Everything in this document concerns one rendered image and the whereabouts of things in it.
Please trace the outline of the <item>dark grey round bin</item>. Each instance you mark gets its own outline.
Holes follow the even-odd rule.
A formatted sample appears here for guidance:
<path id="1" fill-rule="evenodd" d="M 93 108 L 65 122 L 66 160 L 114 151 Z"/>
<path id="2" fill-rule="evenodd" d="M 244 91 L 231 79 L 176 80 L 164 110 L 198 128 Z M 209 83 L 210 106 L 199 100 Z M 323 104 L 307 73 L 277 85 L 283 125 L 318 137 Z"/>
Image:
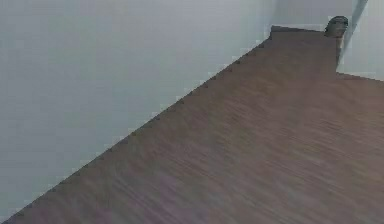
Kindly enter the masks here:
<path id="1" fill-rule="evenodd" d="M 348 18 L 345 16 L 335 16 L 327 24 L 324 34 L 327 37 L 340 38 L 344 35 L 348 27 Z"/>

